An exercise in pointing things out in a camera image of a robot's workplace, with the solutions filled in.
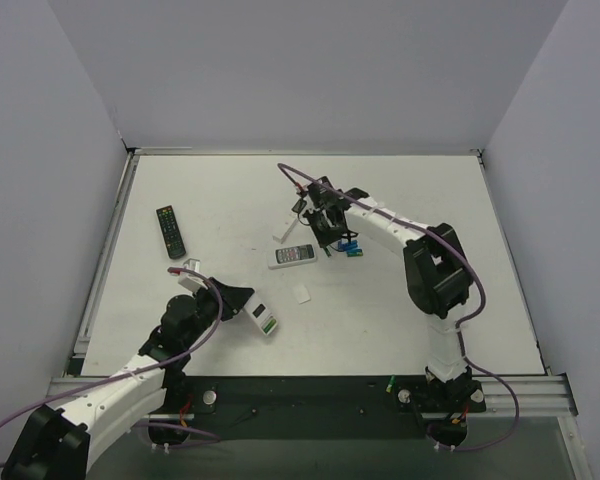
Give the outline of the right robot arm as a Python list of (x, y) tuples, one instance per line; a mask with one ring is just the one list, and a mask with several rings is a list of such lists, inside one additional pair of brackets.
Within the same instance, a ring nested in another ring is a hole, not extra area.
[(474, 279), (453, 227), (413, 223), (358, 188), (334, 190), (326, 177), (298, 187), (297, 194), (294, 210), (321, 248), (363, 235), (403, 262), (407, 294), (427, 321), (429, 395), (449, 403), (475, 395), (478, 382), (462, 353), (457, 325)]

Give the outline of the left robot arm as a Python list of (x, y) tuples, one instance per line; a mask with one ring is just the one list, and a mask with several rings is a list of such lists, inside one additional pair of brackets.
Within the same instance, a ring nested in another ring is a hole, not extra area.
[(83, 479), (96, 460), (145, 415), (184, 402), (180, 382), (194, 348), (254, 295), (250, 287), (200, 278), (171, 298), (146, 342), (116, 374), (54, 408), (37, 407), (2, 468), (4, 479)]

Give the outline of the white battery cover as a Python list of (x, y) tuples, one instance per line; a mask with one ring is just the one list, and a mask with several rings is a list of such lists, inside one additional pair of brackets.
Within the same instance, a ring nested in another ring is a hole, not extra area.
[(304, 304), (311, 300), (311, 296), (307, 287), (302, 284), (297, 285), (294, 288), (294, 296), (299, 304)]

